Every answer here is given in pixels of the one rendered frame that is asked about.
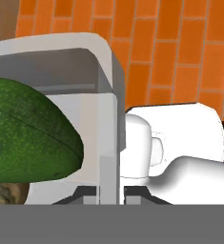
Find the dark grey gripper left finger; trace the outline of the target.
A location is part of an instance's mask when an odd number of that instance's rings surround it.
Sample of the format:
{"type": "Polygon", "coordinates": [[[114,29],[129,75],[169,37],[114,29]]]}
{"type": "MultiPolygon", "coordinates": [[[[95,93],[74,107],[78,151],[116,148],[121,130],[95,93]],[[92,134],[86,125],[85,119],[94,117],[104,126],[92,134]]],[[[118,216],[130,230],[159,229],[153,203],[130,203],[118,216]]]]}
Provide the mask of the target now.
{"type": "Polygon", "coordinates": [[[55,205],[80,204],[95,205],[96,204],[96,187],[95,186],[78,186],[73,195],[63,198],[55,205]]]}

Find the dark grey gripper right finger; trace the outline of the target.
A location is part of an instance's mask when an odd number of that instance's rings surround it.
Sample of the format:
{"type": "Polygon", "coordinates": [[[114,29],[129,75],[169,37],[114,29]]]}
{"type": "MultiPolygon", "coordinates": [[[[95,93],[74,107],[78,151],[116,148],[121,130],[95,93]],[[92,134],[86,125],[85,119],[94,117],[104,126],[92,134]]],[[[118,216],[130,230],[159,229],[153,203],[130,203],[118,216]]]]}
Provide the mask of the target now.
{"type": "Polygon", "coordinates": [[[126,205],[169,205],[169,202],[151,195],[146,186],[127,186],[124,194],[126,205]]]}

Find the brown onion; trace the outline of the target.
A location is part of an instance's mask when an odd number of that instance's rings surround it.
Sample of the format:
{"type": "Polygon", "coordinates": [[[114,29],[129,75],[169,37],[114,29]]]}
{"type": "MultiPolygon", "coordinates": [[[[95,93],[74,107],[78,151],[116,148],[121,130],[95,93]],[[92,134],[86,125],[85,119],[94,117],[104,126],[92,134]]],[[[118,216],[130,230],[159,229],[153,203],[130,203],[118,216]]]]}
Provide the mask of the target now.
{"type": "Polygon", "coordinates": [[[0,183],[0,204],[24,204],[27,200],[29,189],[29,183],[0,183]]]}

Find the green avocado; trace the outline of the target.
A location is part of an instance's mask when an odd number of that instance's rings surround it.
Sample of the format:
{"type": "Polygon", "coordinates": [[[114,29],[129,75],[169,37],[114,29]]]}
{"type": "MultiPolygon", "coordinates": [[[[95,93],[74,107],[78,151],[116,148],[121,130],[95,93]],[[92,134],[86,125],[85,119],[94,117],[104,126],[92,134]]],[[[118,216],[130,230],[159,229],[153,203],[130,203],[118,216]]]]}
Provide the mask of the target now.
{"type": "Polygon", "coordinates": [[[83,159],[79,133],[46,95],[0,78],[0,183],[65,178],[83,159]]]}

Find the white rounded object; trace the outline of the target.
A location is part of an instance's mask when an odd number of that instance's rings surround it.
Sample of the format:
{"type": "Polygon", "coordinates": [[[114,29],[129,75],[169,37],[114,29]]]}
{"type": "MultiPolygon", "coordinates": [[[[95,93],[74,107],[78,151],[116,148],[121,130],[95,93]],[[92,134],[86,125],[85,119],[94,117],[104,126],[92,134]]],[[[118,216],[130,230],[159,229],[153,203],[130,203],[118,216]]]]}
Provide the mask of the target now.
{"type": "Polygon", "coordinates": [[[129,186],[174,205],[224,205],[224,129],[203,104],[133,107],[120,154],[120,199],[129,186]]]}

